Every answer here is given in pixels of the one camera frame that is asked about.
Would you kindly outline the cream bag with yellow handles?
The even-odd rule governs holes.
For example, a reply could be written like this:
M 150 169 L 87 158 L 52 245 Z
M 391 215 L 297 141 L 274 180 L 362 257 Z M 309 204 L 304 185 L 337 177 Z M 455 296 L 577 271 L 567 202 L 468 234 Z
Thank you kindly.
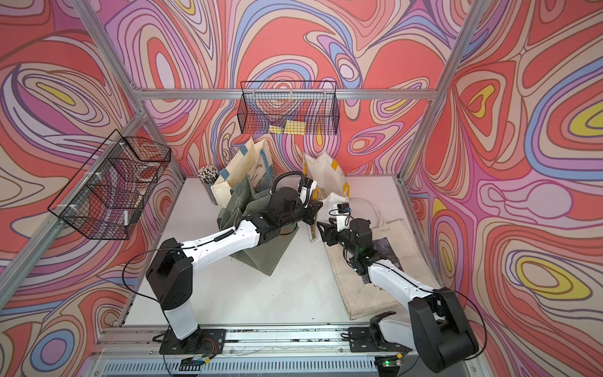
M 338 161 L 327 153 L 314 158 L 305 155 L 303 172 L 317 182 L 312 198 L 321 200 L 323 207 L 318 211 L 316 221 L 336 220 L 335 210 L 338 204 L 349 203 L 350 184 Z

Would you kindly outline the cream canvas bag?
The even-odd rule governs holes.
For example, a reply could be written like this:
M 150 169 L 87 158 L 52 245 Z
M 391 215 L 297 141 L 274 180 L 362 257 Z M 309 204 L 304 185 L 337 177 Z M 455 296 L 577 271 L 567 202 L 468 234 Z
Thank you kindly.
M 424 295 L 429 288 L 440 286 L 406 221 L 391 221 L 371 231 L 376 260 L 362 276 L 350 267 L 351 251 L 344 257 L 342 246 L 324 247 L 350 320 L 391 309 L 406 314 L 412 295 Z

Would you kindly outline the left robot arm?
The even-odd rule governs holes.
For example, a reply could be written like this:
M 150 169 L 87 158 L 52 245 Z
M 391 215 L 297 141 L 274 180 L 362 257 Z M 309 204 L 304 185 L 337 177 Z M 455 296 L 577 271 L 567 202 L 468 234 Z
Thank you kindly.
M 198 240 L 167 240 L 155 253 L 146 279 L 175 337 L 182 341 L 199 331 L 190 298 L 193 277 L 209 265 L 239 251 L 276 239 L 288 226 L 314 223 L 322 202 L 312 198 L 317 183 L 306 179 L 299 189 L 278 188 L 267 208 L 248 215 L 238 225 Z

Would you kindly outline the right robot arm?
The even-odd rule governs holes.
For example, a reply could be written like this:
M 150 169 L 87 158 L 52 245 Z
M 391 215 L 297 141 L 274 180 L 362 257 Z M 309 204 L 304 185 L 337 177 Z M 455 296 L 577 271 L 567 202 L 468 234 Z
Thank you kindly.
M 372 318 L 375 340 L 415 350 L 425 366 L 442 372 L 480 353 L 477 338 L 458 295 L 423 284 L 384 258 L 373 239 L 370 221 L 353 219 L 345 229 L 336 220 L 317 223 L 321 240 L 339 245 L 346 263 L 361 277 L 387 292 L 405 308 Z

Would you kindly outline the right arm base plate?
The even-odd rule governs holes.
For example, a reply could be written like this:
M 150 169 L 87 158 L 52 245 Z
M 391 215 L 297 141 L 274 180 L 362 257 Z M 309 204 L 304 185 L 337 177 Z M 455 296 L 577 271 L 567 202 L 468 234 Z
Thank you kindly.
M 348 342 L 352 353 L 386 353 L 397 352 L 403 355 L 411 349 L 397 343 L 387 342 L 383 336 L 372 327 L 351 327 L 340 334 Z

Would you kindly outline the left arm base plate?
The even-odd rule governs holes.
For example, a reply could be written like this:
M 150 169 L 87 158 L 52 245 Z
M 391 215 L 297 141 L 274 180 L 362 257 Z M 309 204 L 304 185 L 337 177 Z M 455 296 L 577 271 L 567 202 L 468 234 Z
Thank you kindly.
M 168 328 L 160 345 L 161 355 L 218 355 L 225 346 L 226 330 L 221 328 L 199 328 L 184 340 L 176 337 Z

